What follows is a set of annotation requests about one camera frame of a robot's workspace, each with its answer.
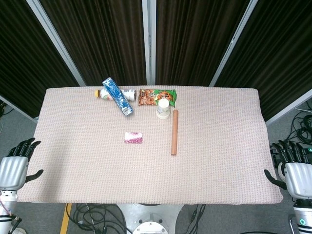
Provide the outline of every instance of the silver robot hand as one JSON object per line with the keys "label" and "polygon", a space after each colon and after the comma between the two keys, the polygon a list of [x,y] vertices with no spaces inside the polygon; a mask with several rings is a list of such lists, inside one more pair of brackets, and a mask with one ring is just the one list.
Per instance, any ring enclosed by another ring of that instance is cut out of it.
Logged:
{"label": "silver robot hand", "polygon": [[293,206],[299,233],[312,233],[312,165],[309,163],[305,149],[292,141],[273,144],[283,162],[286,182],[274,179],[268,170],[264,173],[268,180],[296,199]]}
{"label": "silver robot hand", "polygon": [[[25,183],[38,178],[43,170],[39,170],[35,175],[27,176],[28,162],[40,141],[32,143],[35,139],[21,142],[14,147],[7,157],[4,157],[0,164],[0,234],[12,233],[21,218],[14,215],[17,203],[17,190]],[[16,224],[10,231],[12,220]]]}

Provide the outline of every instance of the table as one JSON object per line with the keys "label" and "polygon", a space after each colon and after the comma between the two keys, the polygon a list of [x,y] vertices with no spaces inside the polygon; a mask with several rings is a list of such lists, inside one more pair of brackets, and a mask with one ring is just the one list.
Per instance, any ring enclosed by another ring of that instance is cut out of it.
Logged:
{"label": "table", "polygon": [[[272,204],[282,200],[265,177],[274,175],[267,129],[255,89],[127,86],[176,89],[177,156],[171,156],[172,115],[130,102],[125,117],[102,87],[48,89],[35,132],[28,174],[42,176],[19,190],[19,201]],[[125,144],[142,132],[142,144]]]}

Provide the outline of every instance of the blue box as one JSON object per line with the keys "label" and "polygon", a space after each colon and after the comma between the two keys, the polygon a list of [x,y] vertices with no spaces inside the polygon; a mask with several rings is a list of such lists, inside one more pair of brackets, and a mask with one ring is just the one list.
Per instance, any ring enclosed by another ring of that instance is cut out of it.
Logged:
{"label": "blue box", "polygon": [[133,112],[133,109],[130,106],[129,102],[122,94],[121,90],[119,89],[119,87],[116,85],[115,81],[112,78],[108,77],[105,81],[103,81],[103,85],[125,116]]}

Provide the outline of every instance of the white cup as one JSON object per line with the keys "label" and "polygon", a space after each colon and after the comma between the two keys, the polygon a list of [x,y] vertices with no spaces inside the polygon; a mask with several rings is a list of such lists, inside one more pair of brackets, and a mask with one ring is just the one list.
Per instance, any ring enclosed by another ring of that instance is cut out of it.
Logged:
{"label": "white cup", "polygon": [[162,98],[158,101],[158,106],[156,110],[156,115],[160,119],[167,119],[170,115],[170,106],[169,101],[165,98]]}

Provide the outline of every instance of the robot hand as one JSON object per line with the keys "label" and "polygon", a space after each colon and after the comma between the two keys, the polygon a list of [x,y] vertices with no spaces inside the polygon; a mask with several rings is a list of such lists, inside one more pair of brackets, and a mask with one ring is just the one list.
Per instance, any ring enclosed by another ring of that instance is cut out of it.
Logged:
{"label": "robot hand", "polygon": [[35,139],[22,141],[14,147],[7,157],[4,157],[0,164],[0,190],[17,191],[25,183],[38,178],[43,170],[34,175],[27,175],[28,162],[40,141],[32,143]]}
{"label": "robot hand", "polygon": [[282,189],[287,189],[289,194],[296,198],[293,206],[300,234],[312,233],[312,165],[305,149],[300,144],[289,141],[288,144],[278,141],[273,144],[282,159],[285,181],[274,179],[268,170],[264,173],[268,180]]}

